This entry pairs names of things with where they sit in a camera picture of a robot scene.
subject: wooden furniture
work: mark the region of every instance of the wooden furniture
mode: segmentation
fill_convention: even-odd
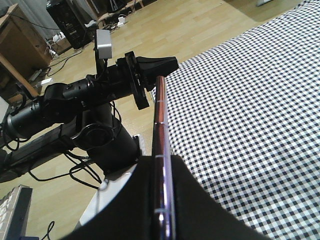
[[[86,3],[94,12],[98,23],[114,14],[107,12],[106,4],[101,0],[86,0]],[[141,8],[144,7],[143,0],[132,0],[126,4],[124,9],[133,8],[135,4],[140,4]]]
[[[19,100],[14,97],[15,81],[25,85],[32,95],[38,94],[26,79],[35,70],[46,68],[51,56],[34,26],[19,18],[27,19],[18,4],[10,6],[7,13],[0,18],[0,87],[2,94],[6,93],[5,100],[12,103]]]

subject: black and white checkered cloth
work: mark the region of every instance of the black and white checkered cloth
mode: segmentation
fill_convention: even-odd
[[[320,1],[195,56],[167,78],[172,153],[272,239],[320,239]]]

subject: white plastic piece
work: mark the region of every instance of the white plastic piece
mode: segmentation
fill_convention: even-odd
[[[112,44],[109,30],[98,29],[96,31],[96,46],[99,59],[112,59]]]
[[[117,24],[117,26],[118,27],[122,27],[123,25],[125,25],[125,23],[126,23],[126,19],[125,19],[125,17],[123,17],[123,16],[120,16],[119,18],[118,18],[118,24]]]

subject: black cylindrical tube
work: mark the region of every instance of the black cylindrical tube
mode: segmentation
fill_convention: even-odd
[[[21,109],[16,115],[9,115],[5,133],[12,139],[28,139],[50,127],[53,122],[41,116],[41,102],[36,100]]]

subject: wooden desk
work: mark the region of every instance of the wooden desk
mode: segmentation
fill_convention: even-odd
[[[27,19],[18,4],[10,6],[7,12]],[[3,82],[1,88],[2,91],[12,91],[13,86],[10,83],[19,81],[32,95],[36,96],[37,91],[26,79],[35,70],[49,66],[51,56],[47,51],[46,42],[34,26],[13,15],[5,15],[0,18],[0,73],[8,82]],[[17,99],[19,98],[5,100],[14,102]]]

